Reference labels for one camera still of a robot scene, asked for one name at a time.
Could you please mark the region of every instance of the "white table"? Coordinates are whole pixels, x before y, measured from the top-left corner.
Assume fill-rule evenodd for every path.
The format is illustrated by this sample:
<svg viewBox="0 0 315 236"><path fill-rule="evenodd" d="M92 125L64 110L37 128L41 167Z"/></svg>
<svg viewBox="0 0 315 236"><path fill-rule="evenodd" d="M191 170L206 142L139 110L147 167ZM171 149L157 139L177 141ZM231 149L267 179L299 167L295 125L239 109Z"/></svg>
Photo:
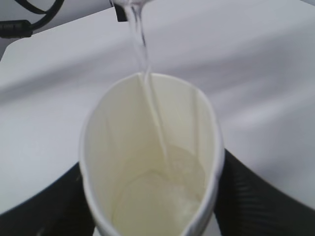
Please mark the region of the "white table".
<svg viewBox="0 0 315 236"><path fill-rule="evenodd" d="M226 148L315 208L315 7L157 0L144 20L154 71L204 90ZM7 48L0 62L0 212L77 162L87 114L110 84L137 70L132 53L128 25L116 21L114 9Z"/></svg>

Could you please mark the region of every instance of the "white paper cup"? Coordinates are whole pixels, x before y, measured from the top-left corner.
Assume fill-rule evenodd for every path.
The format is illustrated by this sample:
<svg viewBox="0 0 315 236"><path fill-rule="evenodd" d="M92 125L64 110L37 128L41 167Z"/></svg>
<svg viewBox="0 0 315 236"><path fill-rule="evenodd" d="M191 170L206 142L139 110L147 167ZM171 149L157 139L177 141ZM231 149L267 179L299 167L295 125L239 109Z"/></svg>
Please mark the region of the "white paper cup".
<svg viewBox="0 0 315 236"><path fill-rule="evenodd" d="M161 74L152 74L152 84L167 142L197 154L205 176L200 206L177 236L201 236L213 212L224 163L219 123L206 95L191 84ZM151 135L156 127L142 85L140 74L115 83L83 130L80 168L84 191L96 226L104 236L121 236L112 224L118 192L136 175L158 171L161 165L159 161L148 161L150 157L137 162L131 159L135 156L132 153L157 142ZM133 171L124 173L129 164Z"/></svg>

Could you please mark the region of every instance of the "paper cup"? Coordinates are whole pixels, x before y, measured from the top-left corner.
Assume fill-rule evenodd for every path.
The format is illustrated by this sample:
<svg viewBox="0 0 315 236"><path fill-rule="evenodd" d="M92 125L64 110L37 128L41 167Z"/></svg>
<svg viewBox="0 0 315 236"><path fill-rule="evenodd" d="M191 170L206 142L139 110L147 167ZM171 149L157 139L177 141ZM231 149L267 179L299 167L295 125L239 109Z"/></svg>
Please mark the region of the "paper cup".
<svg viewBox="0 0 315 236"><path fill-rule="evenodd" d="M180 181L195 191L196 196L200 195L195 214L174 236L201 236L213 212L224 163L219 123L209 100L198 88L168 75L152 74L151 78L168 147L191 153L186 159L179 155L171 171L183 165L184 168L179 167ZM124 196L128 184L145 175L155 178L156 173L162 176L170 171L165 169L161 155L157 155L160 150L155 150L157 145L154 144L159 142L157 125L149 109L141 75L135 74L118 81L108 90L84 127L80 156L84 191L96 226L103 236L126 235L115 227L113 221L135 220L134 217L150 208L146 199L154 196L155 188L160 187L149 183L150 190L144 193L148 194L147 197L133 198L135 190ZM139 153L143 150L147 150L146 153L152 151L152 155L142 157ZM196 163L201 172L195 171ZM123 213L116 219L117 209L128 201L143 201L143 207L134 212L134 217ZM143 224L149 227L155 221L149 222L148 219ZM140 228L137 225L131 227L135 227L132 229L135 231Z"/></svg>

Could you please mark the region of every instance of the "cup rim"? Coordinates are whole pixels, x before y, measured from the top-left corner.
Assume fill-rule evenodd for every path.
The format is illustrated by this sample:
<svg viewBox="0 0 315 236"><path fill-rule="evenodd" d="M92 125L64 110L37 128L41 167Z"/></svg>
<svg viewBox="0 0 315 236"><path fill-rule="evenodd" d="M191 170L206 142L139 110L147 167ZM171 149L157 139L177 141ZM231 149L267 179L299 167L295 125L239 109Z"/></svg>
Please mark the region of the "cup rim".
<svg viewBox="0 0 315 236"><path fill-rule="evenodd" d="M106 93L108 91L112 90L118 84L123 83L126 80L130 80L130 79L134 78L135 76L139 77L140 75L141 75L141 73L135 73L135 74L132 74L130 76L127 76L123 79L116 81L114 84L112 84L108 88ZM153 76L159 76L159 77L165 77L165 78L171 79L171 80L176 80L177 82L180 82L180 83L185 84L187 86L190 86L190 87L192 86L194 88L197 88L196 86L192 85L191 83L189 83L185 80L179 79L177 77L174 77L174 76L165 75L165 74L158 74L158 73L152 73L152 75ZM221 173L223 170L224 161L225 161L221 128L220 128L220 124L219 124L219 121L218 121L216 113L215 113L215 109L214 109L213 105L211 104L210 100L208 99L208 97L205 95L205 93L203 91L201 91L199 88L197 88L197 89L199 91L201 98L204 100L204 102L206 103L206 105L208 107L210 120L211 120L210 122L212 124L213 135L214 135L214 156L213 156L213 163L212 163L212 167L211 167L211 171L210 171L210 178L209 178L203 199L200 203L198 211L194 214L194 216L190 220L189 224L183 230L183 232L181 233L181 236L187 236L187 235L191 235L191 234L194 235L195 232L201 231L201 233L202 233L205 230L205 228L208 224L208 221L207 222L203 222L203 221L207 220L207 219L204 219L205 216L207 216L207 215L210 216L212 211L213 211L214 200L216 198L216 192L217 192L217 188L219 185L219 179L220 179L220 176L221 176ZM92 109L90 114L87 116L87 118L83 124L83 128L82 128L81 135L80 135L80 144L79 144L80 145L79 146L79 167L80 167L81 174L82 174L83 189L85 192L85 196L87 198L88 206L91 210L92 216L94 218L94 221L96 223L98 230L100 231L100 233L106 233L106 234L109 234L111 236L121 236L121 234L113 227L113 225L110 224L105 219L104 214L101 212L100 208L97 207L98 201L97 201L95 195L93 194L92 185L89 184L90 183L89 171L87 169L86 157L85 157L85 140L86 140L87 128L88 128L89 122L90 122L93 114L101 105L103 98L106 95L106 93L97 102L97 104Z"/></svg>

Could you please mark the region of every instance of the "black cable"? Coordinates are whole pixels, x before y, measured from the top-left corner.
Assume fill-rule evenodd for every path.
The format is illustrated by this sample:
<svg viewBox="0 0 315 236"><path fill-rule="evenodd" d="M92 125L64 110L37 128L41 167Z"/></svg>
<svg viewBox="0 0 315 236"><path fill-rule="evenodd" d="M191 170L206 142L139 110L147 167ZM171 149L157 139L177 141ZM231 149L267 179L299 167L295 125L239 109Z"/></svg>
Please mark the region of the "black cable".
<svg viewBox="0 0 315 236"><path fill-rule="evenodd" d="M32 5L31 3L29 3L27 0L15 0L18 4L20 4L22 7L24 7L26 10L37 14L37 15L43 15L46 14L46 11L43 11L39 8L37 8L36 6Z"/></svg>
<svg viewBox="0 0 315 236"><path fill-rule="evenodd" d="M25 9L35 14L45 14L39 21L31 24L28 20L17 21L0 21L0 37L2 38L25 38L31 37L34 30L37 30L48 24L58 13L64 0L56 0L54 4L47 10L43 11L26 0L15 0Z"/></svg>
<svg viewBox="0 0 315 236"><path fill-rule="evenodd" d="M54 4L51 6L51 8L49 8L49 10L46 11L46 15L44 17L31 25L30 31L37 30L43 27L44 25L48 24L58 13L61 6L63 5L63 2L64 0L56 0Z"/></svg>

